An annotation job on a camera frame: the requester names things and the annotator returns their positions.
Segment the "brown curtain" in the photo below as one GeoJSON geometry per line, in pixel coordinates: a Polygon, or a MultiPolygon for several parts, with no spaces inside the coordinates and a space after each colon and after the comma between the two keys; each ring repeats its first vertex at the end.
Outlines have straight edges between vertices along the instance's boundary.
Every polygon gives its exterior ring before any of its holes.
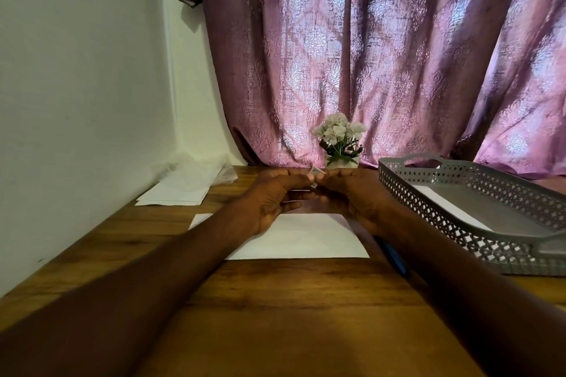
{"type": "MultiPolygon", "coordinates": [[[[525,29],[517,28],[513,9],[528,3],[204,0],[204,11],[226,119],[244,156],[309,166],[323,162],[310,129],[338,111],[369,127],[363,159],[370,164],[414,152],[470,154],[482,135],[493,140],[490,118],[499,122],[505,99],[518,91],[484,78],[488,66],[507,68],[508,51],[497,54],[505,39],[520,40],[525,29]],[[469,125],[474,108],[480,122],[469,125]]],[[[558,1],[545,6],[551,5],[560,9],[558,1]]],[[[527,49],[514,51],[519,59],[527,49]]],[[[506,80],[516,74],[507,72],[506,80]]],[[[524,91],[527,84],[516,87],[524,91]]],[[[492,162],[483,148],[478,156],[492,162]]]]}

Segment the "wooden table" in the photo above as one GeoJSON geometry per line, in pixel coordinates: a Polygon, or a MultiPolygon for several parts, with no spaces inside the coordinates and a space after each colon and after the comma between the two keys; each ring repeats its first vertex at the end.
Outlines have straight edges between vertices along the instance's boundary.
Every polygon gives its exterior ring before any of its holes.
{"type": "MultiPolygon", "coordinates": [[[[123,266],[244,192],[259,168],[199,207],[119,210],[0,300],[0,329],[123,266]]],[[[479,376],[429,305],[427,289],[385,259],[225,262],[174,316],[137,376],[479,376]]],[[[566,279],[514,277],[566,305],[566,279]]]]}

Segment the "gray tray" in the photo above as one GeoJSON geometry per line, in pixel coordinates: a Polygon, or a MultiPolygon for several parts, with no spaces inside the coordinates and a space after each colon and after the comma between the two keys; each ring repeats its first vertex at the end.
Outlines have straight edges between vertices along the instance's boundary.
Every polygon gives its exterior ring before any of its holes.
{"type": "Polygon", "coordinates": [[[380,158],[382,184],[465,250],[504,274],[566,276],[566,195],[468,161],[419,153],[380,158]],[[415,159],[438,168],[407,167],[415,159]],[[414,185],[425,185],[493,231],[462,221],[414,185]]]}

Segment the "flower pot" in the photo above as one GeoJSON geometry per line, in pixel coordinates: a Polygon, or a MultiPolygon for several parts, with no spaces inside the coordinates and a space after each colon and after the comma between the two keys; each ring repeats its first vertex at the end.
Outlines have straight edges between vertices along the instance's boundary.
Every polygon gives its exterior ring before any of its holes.
{"type": "Polygon", "coordinates": [[[326,161],[326,168],[327,170],[332,170],[332,169],[355,169],[358,167],[359,164],[359,160],[360,160],[360,156],[355,156],[353,158],[354,161],[352,161],[351,159],[339,159],[338,161],[334,161],[332,163],[330,163],[330,165],[328,164],[328,159],[330,158],[329,154],[326,154],[326,156],[324,157],[325,161],[326,161]]]}

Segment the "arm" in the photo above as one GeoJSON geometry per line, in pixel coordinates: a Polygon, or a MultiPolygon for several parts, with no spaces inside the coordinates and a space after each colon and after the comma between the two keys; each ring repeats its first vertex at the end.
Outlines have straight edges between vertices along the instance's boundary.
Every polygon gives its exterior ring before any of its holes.
{"type": "Polygon", "coordinates": [[[188,294],[251,236],[307,198],[312,175],[266,171],[248,192],[149,255],[75,289],[0,335],[2,376],[123,376],[188,294]]]}
{"type": "Polygon", "coordinates": [[[436,298],[497,375],[561,375],[566,369],[566,314],[493,272],[401,205],[377,172],[320,176],[347,199],[350,212],[388,241],[428,283],[436,298]]]}

